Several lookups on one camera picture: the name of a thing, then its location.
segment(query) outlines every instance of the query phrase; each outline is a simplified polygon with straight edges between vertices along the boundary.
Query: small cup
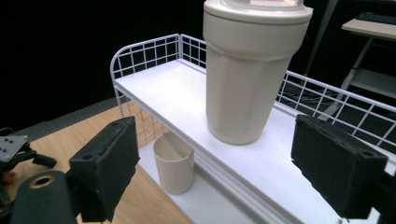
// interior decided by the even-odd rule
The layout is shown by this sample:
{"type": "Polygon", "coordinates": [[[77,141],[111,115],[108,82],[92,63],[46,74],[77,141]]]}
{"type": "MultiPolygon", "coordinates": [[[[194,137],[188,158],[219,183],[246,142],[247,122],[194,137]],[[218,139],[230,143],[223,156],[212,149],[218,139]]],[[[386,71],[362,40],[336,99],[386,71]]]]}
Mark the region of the small cup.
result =
{"type": "Polygon", "coordinates": [[[193,180],[194,149],[174,133],[165,133],[154,143],[161,187],[170,194],[187,191],[193,180]]]}

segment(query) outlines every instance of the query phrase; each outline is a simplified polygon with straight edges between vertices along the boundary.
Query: wire rack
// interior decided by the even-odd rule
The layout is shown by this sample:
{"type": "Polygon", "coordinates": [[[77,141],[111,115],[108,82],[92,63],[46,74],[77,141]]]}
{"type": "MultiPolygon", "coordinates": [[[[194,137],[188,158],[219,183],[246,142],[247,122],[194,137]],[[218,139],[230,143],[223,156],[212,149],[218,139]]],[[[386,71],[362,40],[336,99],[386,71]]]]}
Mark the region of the wire rack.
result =
{"type": "MultiPolygon", "coordinates": [[[[183,59],[205,69],[205,41],[168,35],[120,49],[110,64],[113,80],[183,59]]],[[[168,132],[161,123],[115,88],[123,117],[135,116],[139,147],[168,132]]],[[[396,154],[396,107],[287,71],[276,101],[325,119],[357,138],[396,154]]]]}

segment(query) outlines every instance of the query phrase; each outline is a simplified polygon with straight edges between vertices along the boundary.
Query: container lid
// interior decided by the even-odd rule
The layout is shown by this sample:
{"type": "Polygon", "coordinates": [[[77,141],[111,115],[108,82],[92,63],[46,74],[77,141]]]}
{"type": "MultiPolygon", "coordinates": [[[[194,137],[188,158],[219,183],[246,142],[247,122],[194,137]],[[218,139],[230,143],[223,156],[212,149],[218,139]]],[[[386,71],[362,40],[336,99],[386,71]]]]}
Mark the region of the container lid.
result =
{"type": "Polygon", "coordinates": [[[303,0],[206,0],[204,11],[224,19],[263,24],[304,23],[313,13],[303,0]]]}

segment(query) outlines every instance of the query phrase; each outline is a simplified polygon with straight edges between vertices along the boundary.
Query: large cylindrical container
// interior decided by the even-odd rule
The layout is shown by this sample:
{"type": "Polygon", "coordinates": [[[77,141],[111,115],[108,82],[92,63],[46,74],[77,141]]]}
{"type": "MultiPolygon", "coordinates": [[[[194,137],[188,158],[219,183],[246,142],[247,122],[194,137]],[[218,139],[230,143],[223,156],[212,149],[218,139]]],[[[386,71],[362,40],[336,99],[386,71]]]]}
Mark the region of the large cylindrical container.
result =
{"type": "Polygon", "coordinates": [[[312,9],[298,0],[206,0],[206,116],[230,144],[257,140],[312,9]]]}

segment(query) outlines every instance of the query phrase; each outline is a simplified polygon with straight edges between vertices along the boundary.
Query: beige plastic container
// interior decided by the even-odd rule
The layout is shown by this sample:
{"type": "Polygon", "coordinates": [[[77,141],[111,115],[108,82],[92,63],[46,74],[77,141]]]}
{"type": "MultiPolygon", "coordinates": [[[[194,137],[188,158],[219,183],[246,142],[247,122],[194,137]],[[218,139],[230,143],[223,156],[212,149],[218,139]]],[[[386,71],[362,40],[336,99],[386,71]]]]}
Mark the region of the beige plastic container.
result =
{"type": "Polygon", "coordinates": [[[173,133],[154,143],[155,161],[161,187],[170,194],[187,191],[193,181],[194,150],[173,133]]]}
{"type": "Polygon", "coordinates": [[[226,143],[252,143],[303,43],[312,9],[292,0],[207,0],[204,10],[208,129],[226,143]]]}

